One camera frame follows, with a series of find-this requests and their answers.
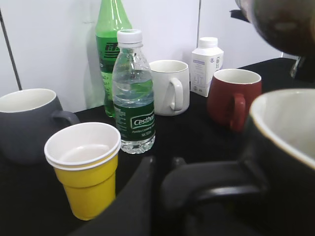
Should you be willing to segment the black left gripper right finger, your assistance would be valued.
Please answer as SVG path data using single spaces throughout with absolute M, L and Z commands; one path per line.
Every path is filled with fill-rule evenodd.
M 186 161 L 182 157 L 174 157 L 171 161 L 171 169 L 177 169 L 183 165 L 186 165 Z

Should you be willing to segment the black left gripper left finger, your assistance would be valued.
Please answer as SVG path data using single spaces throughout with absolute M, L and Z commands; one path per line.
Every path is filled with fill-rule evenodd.
M 113 203 L 99 216 L 71 233 L 73 236 L 170 236 L 159 200 L 171 157 L 146 156 Z

